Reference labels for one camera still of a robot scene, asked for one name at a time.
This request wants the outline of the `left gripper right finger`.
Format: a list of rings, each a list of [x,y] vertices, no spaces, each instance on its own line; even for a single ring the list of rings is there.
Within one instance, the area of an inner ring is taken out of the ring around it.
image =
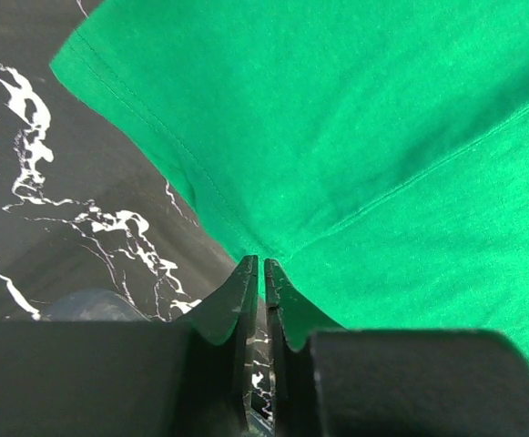
[[[278,436],[529,436],[529,364],[491,330],[347,330],[264,263]]]

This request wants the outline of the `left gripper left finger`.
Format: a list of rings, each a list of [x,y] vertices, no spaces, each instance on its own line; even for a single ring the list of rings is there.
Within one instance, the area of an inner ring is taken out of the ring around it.
[[[259,262],[172,322],[0,322],[0,436],[240,436]]]

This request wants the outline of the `green t shirt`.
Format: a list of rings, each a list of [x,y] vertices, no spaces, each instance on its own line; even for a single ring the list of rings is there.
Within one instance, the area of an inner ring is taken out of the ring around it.
[[[51,67],[340,325],[529,360],[529,1],[106,1]]]

